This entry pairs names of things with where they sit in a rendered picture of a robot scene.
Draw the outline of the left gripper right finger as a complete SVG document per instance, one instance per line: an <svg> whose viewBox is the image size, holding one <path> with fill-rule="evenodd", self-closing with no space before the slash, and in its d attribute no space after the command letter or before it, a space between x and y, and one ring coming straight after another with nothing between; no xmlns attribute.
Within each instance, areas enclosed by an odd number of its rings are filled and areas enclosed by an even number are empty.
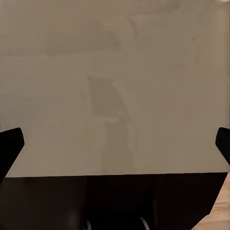
<svg viewBox="0 0 230 230"><path fill-rule="evenodd" d="M230 165L230 129L219 128L215 144Z"/></svg>

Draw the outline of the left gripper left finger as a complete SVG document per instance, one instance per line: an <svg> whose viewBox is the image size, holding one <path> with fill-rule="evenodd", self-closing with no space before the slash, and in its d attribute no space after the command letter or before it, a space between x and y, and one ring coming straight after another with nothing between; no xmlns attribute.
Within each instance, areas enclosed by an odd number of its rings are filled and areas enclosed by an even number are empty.
<svg viewBox="0 0 230 230"><path fill-rule="evenodd" d="M0 184L23 146L23 133L19 127L0 133Z"/></svg>

